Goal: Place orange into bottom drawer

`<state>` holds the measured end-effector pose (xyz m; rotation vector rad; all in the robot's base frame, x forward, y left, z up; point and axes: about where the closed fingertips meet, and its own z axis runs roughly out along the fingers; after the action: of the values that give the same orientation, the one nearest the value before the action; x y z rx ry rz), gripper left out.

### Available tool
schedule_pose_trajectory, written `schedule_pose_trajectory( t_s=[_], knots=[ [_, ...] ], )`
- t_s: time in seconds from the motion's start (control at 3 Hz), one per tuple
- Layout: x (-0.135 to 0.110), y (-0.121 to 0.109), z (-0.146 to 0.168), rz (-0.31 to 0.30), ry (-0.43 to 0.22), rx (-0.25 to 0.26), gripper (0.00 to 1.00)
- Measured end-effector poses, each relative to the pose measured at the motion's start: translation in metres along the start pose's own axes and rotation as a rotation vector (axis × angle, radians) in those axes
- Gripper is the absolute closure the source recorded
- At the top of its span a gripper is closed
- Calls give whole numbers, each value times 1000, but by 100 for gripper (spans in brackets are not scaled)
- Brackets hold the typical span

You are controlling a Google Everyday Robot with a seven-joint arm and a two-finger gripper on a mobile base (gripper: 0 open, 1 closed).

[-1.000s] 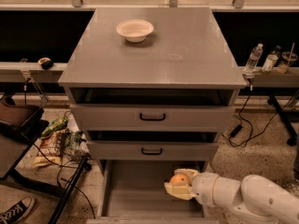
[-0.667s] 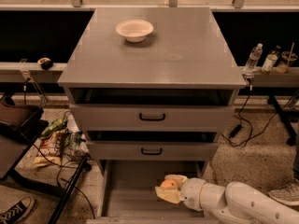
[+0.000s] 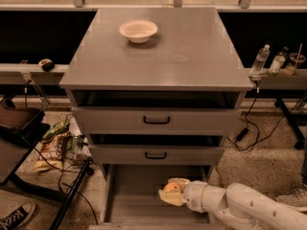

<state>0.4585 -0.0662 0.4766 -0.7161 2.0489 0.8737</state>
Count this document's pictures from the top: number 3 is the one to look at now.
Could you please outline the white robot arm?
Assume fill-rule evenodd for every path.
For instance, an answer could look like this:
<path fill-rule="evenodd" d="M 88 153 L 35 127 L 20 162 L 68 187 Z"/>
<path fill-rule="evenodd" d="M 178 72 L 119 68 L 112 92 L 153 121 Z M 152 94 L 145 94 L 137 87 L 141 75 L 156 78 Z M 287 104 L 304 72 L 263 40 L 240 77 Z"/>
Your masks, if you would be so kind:
<path fill-rule="evenodd" d="M 210 213 L 235 230 L 256 230 L 258 221 L 275 230 L 307 230 L 306 215 L 240 183 L 225 189 L 203 181 L 171 178 L 158 194 L 169 204 Z"/>

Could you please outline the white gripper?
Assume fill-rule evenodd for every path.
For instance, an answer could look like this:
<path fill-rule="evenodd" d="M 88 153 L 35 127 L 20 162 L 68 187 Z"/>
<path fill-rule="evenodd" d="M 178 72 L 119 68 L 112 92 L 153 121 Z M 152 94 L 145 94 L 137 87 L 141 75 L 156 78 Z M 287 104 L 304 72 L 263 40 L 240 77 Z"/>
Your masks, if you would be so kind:
<path fill-rule="evenodd" d="M 164 190 L 159 190 L 158 194 L 162 201 L 175 206 L 182 206 L 184 203 L 186 206 L 194 212 L 204 213 L 203 208 L 203 193 L 205 188 L 208 186 L 206 182 L 202 181 L 191 181 L 186 178 L 170 178 L 168 183 L 176 182 L 178 183 L 182 190 L 181 191 L 171 191 L 166 192 Z"/>

